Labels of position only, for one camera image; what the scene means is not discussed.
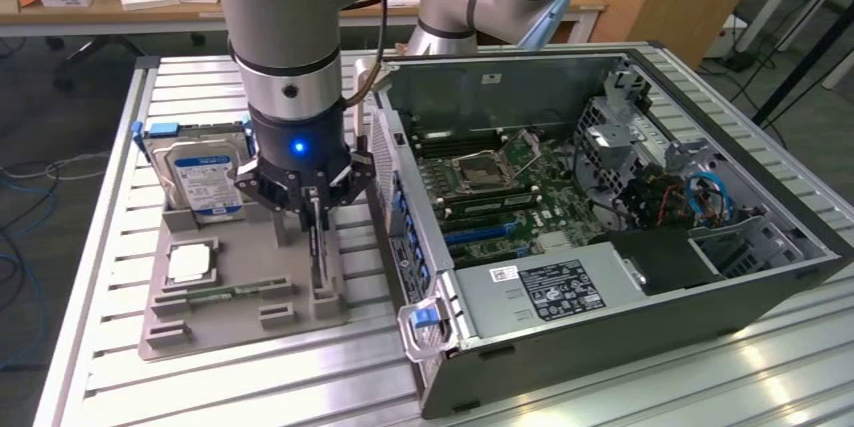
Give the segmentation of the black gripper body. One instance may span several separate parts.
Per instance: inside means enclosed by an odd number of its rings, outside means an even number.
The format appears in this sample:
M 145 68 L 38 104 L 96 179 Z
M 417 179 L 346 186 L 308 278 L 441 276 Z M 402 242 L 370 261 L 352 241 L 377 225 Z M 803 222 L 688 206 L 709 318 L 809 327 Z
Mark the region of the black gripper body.
M 256 199 L 276 207 L 298 207 L 304 191 L 312 188 L 320 204 L 333 204 L 329 183 L 349 164 L 342 113 L 340 101 L 304 120 L 282 120 L 249 110 L 257 143 Z

